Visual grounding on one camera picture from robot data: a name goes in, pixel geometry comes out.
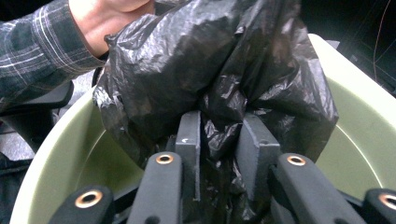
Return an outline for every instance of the metal grommet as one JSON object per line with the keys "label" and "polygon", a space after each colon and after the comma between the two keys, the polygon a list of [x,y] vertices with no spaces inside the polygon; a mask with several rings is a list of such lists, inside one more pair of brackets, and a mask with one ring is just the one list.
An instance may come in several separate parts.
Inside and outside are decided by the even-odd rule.
{"label": "metal grommet", "polygon": [[76,198],[76,207],[89,208],[99,203],[103,198],[103,193],[97,189],[83,193]]}
{"label": "metal grommet", "polygon": [[173,161],[173,156],[164,154],[164,155],[158,156],[155,161],[161,165],[169,164]]}
{"label": "metal grommet", "polygon": [[379,201],[387,207],[396,210],[396,196],[391,194],[382,193],[378,196]]}
{"label": "metal grommet", "polygon": [[306,161],[298,156],[289,156],[288,162],[296,166],[304,166],[306,164]]}

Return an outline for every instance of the wire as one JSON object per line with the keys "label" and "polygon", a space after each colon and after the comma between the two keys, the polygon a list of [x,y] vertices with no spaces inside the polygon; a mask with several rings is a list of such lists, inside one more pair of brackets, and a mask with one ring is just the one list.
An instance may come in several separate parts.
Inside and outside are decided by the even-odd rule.
{"label": "wire", "polygon": [[387,14],[387,10],[388,10],[390,1],[391,0],[388,1],[387,6],[385,7],[384,13],[382,14],[381,22],[379,23],[378,34],[376,36],[376,41],[375,41],[374,54],[373,54],[373,67],[374,67],[375,81],[377,81],[376,80],[376,60],[375,60],[376,48],[378,47],[378,40],[379,40],[379,36],[381,35],[382,23],[384,22],[385,14]]}

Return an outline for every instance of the plastic bag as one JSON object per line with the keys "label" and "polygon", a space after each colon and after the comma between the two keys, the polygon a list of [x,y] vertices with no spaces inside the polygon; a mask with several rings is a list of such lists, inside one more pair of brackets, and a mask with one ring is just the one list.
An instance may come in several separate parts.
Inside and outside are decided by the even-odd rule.
{"label": "plastic bag", "polygon": [[338,116],[299,10],[297,0],[196,0],[107,37],[93,99],[138,165],[177,132],[182,114],[203,112],[202,200],[185,223],[262,221],[269,203],[247,199],[233,161],[246,111],[283,152],[315,161],[325,147]]}

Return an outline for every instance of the plastic bucket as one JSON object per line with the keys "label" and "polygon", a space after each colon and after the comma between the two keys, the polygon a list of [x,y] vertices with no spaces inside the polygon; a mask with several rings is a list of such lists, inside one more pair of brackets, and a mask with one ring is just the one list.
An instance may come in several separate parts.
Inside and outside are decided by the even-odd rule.
{"label": "plastic bucket", "polygon": [[[340,115],[319,168],[337,188],[358,198],[369,188],[396,189],[396,100],[319,36],[310,38]],[[36,154],[11,223],[48,223],[79,187],[106,185],[117,195],[138,184],[142,174],[106,133],[92,92],[87,92]]]}

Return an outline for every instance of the green plastic bin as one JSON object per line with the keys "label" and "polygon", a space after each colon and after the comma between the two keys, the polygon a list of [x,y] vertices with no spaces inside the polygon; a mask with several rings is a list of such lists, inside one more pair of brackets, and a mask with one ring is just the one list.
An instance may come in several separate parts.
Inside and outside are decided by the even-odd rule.
{"label": "green plastic bin", "polygon": [[[318,166],[337,188],[358,198],[369,188],[396,189],[396,100],[319,36],[310,38],[340,115]],[[105,131],[87,92],[36,154],[11,223],[48,223],[79,187],[106,185],[118,194],[142,174]]]}

